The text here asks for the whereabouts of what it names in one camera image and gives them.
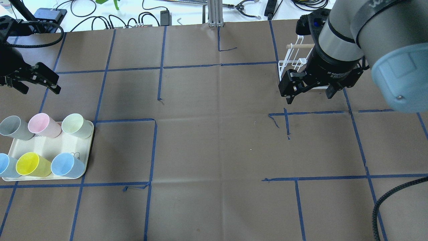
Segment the gray cup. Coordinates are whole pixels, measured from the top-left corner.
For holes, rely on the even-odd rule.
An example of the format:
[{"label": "gray cup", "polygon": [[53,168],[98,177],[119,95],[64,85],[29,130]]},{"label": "gray cup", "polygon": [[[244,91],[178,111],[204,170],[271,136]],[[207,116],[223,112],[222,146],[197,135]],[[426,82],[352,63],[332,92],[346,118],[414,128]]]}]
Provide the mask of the gray cup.
[{"label": "gray cup", "polygon": [[28,130],[28,123],[16,115],[9,116],[0,123],[0,134],[24,141],[34,136]]}]

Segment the pink cup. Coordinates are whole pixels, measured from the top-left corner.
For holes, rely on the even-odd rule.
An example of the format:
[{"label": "pink cup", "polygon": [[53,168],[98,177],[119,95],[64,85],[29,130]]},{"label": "pink cup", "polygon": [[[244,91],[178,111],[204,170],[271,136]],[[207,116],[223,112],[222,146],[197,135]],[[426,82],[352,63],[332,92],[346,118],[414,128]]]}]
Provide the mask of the pink cup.
[{"label": "pink cup", "polygon": [[61,126],[45,113],[31,117],[28,130],[34,134],[55,138],[61,133]]}]

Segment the black cable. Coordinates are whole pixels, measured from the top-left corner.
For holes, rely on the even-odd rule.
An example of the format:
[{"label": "black cable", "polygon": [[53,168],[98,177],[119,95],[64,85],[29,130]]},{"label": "black cable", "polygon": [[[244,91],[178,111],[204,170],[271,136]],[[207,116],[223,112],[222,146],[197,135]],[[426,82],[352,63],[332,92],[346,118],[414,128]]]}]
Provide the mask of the black cable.
[{"label": "black cable", "polygon": [[10,7],[12,8],[13,15],[15,15],[15,19],[18,19],[18,18],[16,17],[16,13],[15,13],[15,11],[13,10],[13,5],[11,4],[11,5],[10,5]]},{"label": "black cable", "polygon": [[158,19],[153,15],[153,14],[151,14],[151,13],[145,13],[145,14],[143,14],[142,16],[141,16],[141,23],[144,25],[144,23],[143,23],[143,18],[144,18],[144,16],[146,16],[146,15],[149,15],[149,16],[152,16],[155,20],[156,20],[156,22],[158,23],[158,27],[160,27],[161,25],[159,24],[159,21],[158,21]]},{"label": "black cable", "polygon": [[312,12],[320,8],[324,8],[328,4],[328,0],[291,0],[292,3],[303,11]]},{"label": "black cable", "polygon": [[111,18],[110,18],[110,17],[115,17],[115,18],[119,19],[119,20],[123,23],[123,25],[126,27],[126,23],[125,23],[121,18],[119,18],[119,17],[118,17],[118,16],[116,16],[116,15],[110,14],[110,15],[108,15],[108,19],[110,20],[110,24],[111,24],[111,27],[112,27],[112,28],[114,28],[114,26],[113,26],[113,22],[111,21]]},{"label": "black cable", "polygon": [[374,235],[374,240],[375,241],[380,241],[380,237],[379,237],[379,230],[377,229],[377,214],[379,213],[379,207],[382,204],[382,202],[384,202],[389,196],[391,196],[392,194],[406,188],[406,187],[410,187],[419,183],[423,183],[428,181],[428,177],[424,177],[424,178],[420,178],[420,179],[416,179],[413,181],[409,181],[405,184],[401,184],[398,187],[394,187],[392,188],[390,191],[388,191],[387,193],[385,193],[381,198],[379,198],[379,200],[376,202],[376,204],[374,205],[373,208],[373,214],[372,214],[372,228],[373,228],[373,235]]},{"label": "black cable", "polygon": [[91,2],[94,4],[94,10],[92,10],[92,12],[91,12],[91,13],[89,13],[89,14],[87,14],[87,15],[83,15],[83,16],[76,15],[76,14],[73,12],[73,3],[74,3],[75,1],[76,1],[76,0],[72,0],[72,1],[71,1],[70,10],[71,10],[71,14],[73,14],[73,15],[74,15],[74,16],[76,16],[76,17],[84,18],[84,17],[87,17],[87,16],[91,15],[92,13],[94,13],[94,12],[95,12],[95,10],[97,10],[97,3],[96,3],[94,0],[89,0],[89,1],[91,1]]},{"label": "black cable", "polygon": [[57,43],[59,43],[63,38],[64,38],[64,30],[62,29],[62,27],[60,26],[60,25],[58,25],[58,24],[56,24],[56,23],[50,23],[50,22],[27,22],[27,23],[21,23],[22,25],[41,25],[41,26],[44,26],[44,25],[50,25],[50,26],[54,26],[54,27],[57,27],[57,28],[59,28],[59,30],[61,30],[61,35],[60,35],[60,37],[57,39],[57,40],[55,40],[55,41],[53,41],[53,42],[50,42],[50,43],[47,43],[47,44],[39,44],[39,45],[20,45],[20,44],[9,44],[8,42],[3,42],[3,43],[0,43],[1,45],[5,45],[5,46],[8,46],[8,47],[14,47],[14,48],[43,48],[43,47],[49,47],[49,46],[52,46],[52,45],[55,45],[55,44],[57,44]]},{"label": "black cable", "polygon": [[166,9],[166,10],[168,11],[168,8],[167,8],[167,7],[164,7],[164,6],[159,6],[159,7],[154,7],[154,8],[150,8],[150,9],[145,9],[145,8],[144,8],[144,0],[143,0],[143,2],[141,3],[141,6],[143,7],[143,9],[144,9],[144,10],[153,10],[153,9],[158,9],[158,8],[164,8],[164,9]]},{"label": "black cable", "polygon": [[74,1],[74,0],[68,0],[68,1],[63,2],[62,4],[58,5],[58,6],[55,8],[55,10],[58,10],[58,8],[59,8],[61,5],[64,5],[64,4],[69,3],[69,2],[72,2],[72,1]]},{"label": "black cable", "polygon": [[94,20],[92,20],[91,30],[94,30],[94,22],[95,22],[96,19],[101,19],[103,21],[104,25],[106,26],[106,29],[108,29],[107,23],[104,21],[104,19],[102,19],[102,17],[100,17],[100,16],[97,16],[97,17],[94,18]]},{"label": "black cable", "polygon": [[272,15],[272,20],[273,20],[273,17],[275,17],[275,14],[276,14],[276,12],[278,11],[278,9],[279,9],[279,7],[281,6],[281,4],[282,4],[282,2],[283,2],[284,0],[281,0],[281,2],[279,3],[279,5],[278,5],[278,7],[276,8],[276,10],[275,10],[275,12],[273,13],[273,15]]},{"label": "black cable", "polygon": [[130,19],[128,20],[128,24],[127,24],[127,26],[128,26],[128,27],[130,26],[130,25],[129,25],[129,22],[130,22],[131,20],[134,20],[136,25],[138,24],[135,18],[130,18]]},{"label": "black cable", "polygon": [[87,18],[85,18],[84,20],[82,20],[80,23],[78,23],[74,28],[72,28],[72,30],[70,31],[70,32],[73,32],[73,30],[75,30],[80,24],[82,24],[84,21],[86,21],[86,20],[88,20],[88,19],[90,19],[90,18],[96,18],[96,17],[99,17],[99,16],[91,16],[91,17],[87,17]]}]

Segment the plastic cup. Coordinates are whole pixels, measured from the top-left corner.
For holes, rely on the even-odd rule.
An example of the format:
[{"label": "plastic cup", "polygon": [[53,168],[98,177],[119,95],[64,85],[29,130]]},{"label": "plastic cup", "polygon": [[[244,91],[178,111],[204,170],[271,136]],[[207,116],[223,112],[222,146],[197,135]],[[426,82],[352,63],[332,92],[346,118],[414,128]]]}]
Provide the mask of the plastic cup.
[{"label": "plastic cup", "polygon": [[21,175],[16,172],[16,160],[7,154],[0,153],[0,177],[3,178],[18,178]]},{"label": "plastic cup", "polygon": [[61,153],[53,159],[51,170],[57,176],[77,178],[85,171],[85,165],[72,154]]},{"label": "plastic cup", "polygon": [[0,134],[24,141],[34,136],[34,133],[28,130],[28,123],[16,115],[9,116],[0,123]]},{"label": "plastic cup", "polygon": [[55,138],[61,133],[61,126],[47,114],[39,113],[31,117],[28,130],[37,135]]},{"label": "plastic cup", "polygon": [[92,134],[92,126],[82,115],[74,113],[69,114],[61,124],[64,133],[86,139]]},{"label": "plastic cup", "polygon": [[34,152],[22,155],[16,163],[16,172],[32,177],[47,177],[51,173],[51,162]]}]

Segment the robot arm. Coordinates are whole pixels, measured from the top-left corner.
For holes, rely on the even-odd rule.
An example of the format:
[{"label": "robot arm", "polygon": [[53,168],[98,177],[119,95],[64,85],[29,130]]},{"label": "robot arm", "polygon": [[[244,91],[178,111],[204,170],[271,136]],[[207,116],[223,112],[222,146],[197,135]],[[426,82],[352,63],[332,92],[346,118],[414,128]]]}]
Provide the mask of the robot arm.
[{"label": "robot arm", "polygon": [[328,85],[330,99],[352,87],[372,66],[372,79],[397,111],[428,109],[428,1],[337,0],[297,22],[296,33],[312,35],[315,47],[306,69],[289,69],[279,83],[282,96],[294,97]]}]

